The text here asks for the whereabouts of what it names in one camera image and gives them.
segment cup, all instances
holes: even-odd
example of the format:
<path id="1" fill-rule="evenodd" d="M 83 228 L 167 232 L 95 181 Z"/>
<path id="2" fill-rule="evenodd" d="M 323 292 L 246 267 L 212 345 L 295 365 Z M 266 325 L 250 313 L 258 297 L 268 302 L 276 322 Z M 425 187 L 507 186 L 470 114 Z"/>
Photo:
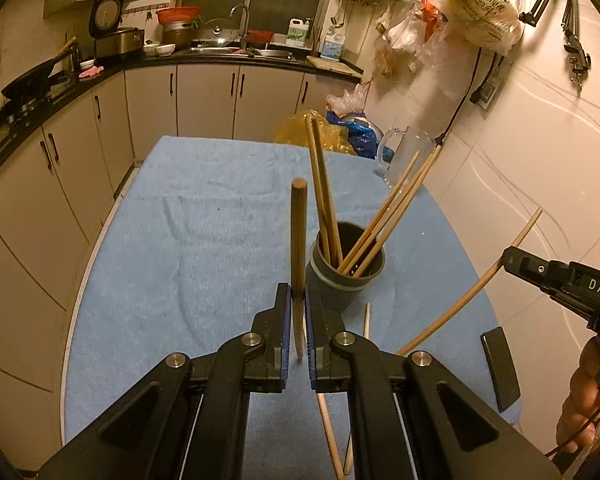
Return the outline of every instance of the cup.
<path id="1" fill-rule="evenodd" d="M 349 253 L 349 250 L 356 244 L 364 231 L 364 228 L 350 222 L 338 222 L 343 256 Z M 359 260 L 360 262 L 364 260 L 372 247 L 373 244 L 365 251 Z M 339 274 L 324 259 L 320 243 L 320 233 L 318 232 L 315 242 L 312 244 L 311 250 L 309 250 L 309 262 L 306 265 L 306 282 L 317 283 L 318 290 L 320 291 L 320 299 L 325 307 L 343 312 L 355 300 L 360 291 L 380 274 L 383 267 L 384 249 L 376 254 L 365 272 L 363 272 L 363 275 L 359 278 Z"/>
<path id="2" fill-rule="evenodd" d="M 389 130 L 378 144 L 376 157 L 384 181 L 389 186 L 394 186 L 400 180 L 402 172 L 409 165 L 413 155 L 420 150 L 420 156 L 408 176 L 411 179 L 427 160 L 433 148 L 433 140 L 417 126 L 408 126 L 405 130 L 400 128 Z"/>

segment glass mug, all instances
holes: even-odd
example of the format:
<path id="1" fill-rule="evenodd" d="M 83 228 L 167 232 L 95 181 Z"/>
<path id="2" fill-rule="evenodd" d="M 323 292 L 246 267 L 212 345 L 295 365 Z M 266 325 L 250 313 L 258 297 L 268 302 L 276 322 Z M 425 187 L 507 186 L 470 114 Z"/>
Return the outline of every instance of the glass mug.
<path id="1" fill-rule="evenodd" d="M 408 179 L 413 178 L 433 148 L 433 140 L 417 126 L 408 126 L 405 130 L 400 128 L 389 130 L 378 144 L 376 156 L 384 181 L 389 186 L 394 186 L 400 180 L 402 172 L 409 165 L 413 155 L 420 150 L 420 156 L 408 176 Z"/>

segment black countertop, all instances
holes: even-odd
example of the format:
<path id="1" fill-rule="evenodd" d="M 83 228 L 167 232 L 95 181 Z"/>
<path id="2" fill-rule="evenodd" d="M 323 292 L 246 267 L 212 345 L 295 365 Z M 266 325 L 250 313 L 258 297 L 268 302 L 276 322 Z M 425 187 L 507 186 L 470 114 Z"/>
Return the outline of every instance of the black countertop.
<path id="1" fill-rule="evenodd" d="M 19 147 L 27 137 L 33 134 L 42 124 L 58 113 L 62 108 L 70 104 L 72 101 L 80 97 L 91 88 L 106 81 L 109 77 L 116 75 L 123 70 L 133 68 L 142 68 L 147 66 L 174 65 L 174 64 L 249 64 L 257 66 L 267 66 L 271 68 L 281 68 L 284 70 L 294 70 L 297 72 L 312 73 L 317 75 L 328 76 L 334 79 L 341 79 L 353 83 L 360 82 L 360 78 L 354 76 L 340 74 L 321 70 L 309 63 L 301 54 L 294 53 L 296 60 L 272 59 L 258 56 L 200 56 L 197 54 L 176 53 L 167 57 L 145 57 L 140 55 L 135 59 L 127 59 L 119 64 L 108 66 L 97 76 L 78 80 L 68 90 L 63 92 L 55 99 L 37 106 L 30 112 L 25 119 L 15 121 L 10 124 L 7 120 L 6 107 L 0 110 L 0 167 L 11 156 L 11 154 Z M 360 70 L 355 66 L 349 65 L 354 70 Z"/>

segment silver screw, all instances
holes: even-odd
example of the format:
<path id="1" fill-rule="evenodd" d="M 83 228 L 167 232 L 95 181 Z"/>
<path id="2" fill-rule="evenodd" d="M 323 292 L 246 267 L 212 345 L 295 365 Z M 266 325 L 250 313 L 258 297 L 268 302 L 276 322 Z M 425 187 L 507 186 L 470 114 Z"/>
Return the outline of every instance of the silver screw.
<path id="1" fill-rule="evenodd" d="M 336 343 L 342 346 L 349 346 L 356 340 L 356 336 L 351 332 L 338 332 L 334 338 L 336 339 Z"/>
<path id="2" fill-rule="evenodd" d="M 247 332 L 242 336 L 242 344 L 247 346 L 257 346 L 262 341 L 262 336 L 260 334 L 256 334 L 255 332 Z"/>
<path id="3" fill-rule="evenodd" d="M 433 361 L 433 357 L 422 350 L 418 350 L 417 352 L 413 353 L 411 360 L 416 366 L 429 366 Z"/>
<path id="4" fill-rule="evenodd" d="M 167 363 L 169 368 L 180 368 L 186 362 L 186 360 L 187 358 L 184 354 L 176 352 L 171 355 L 167 355 L 167 358 L 164 361 Z"/>

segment white bowl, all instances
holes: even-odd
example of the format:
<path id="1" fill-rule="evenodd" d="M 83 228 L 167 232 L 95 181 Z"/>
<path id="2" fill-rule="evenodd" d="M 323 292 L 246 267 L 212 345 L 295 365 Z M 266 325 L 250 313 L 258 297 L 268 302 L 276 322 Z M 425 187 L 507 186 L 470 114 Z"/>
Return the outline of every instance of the white bowl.
<path id="1" fill-rule="evenodd" d="M 160 43 L 150 43 L 148 45 L 143 45 L 142 50 L 146 56 L 155 56 L 155 49 L 158 46 L 160 46 Z"/>
<path id="2" fill-rule="evenodd" d="M 85 70 L 90 69 L 95 63 L 95 59 L 88 59 L 87 61 L 83 61 L 82 63 L 80 63 L 80 70 L 84 72 Z"/>
<path id="3" fill-rule="evenodd" d="M 176 50 L 175 43 L 169 43 L 155 47 L 155 53 L 160 57 L 170 56 L 174 50 Z"/>

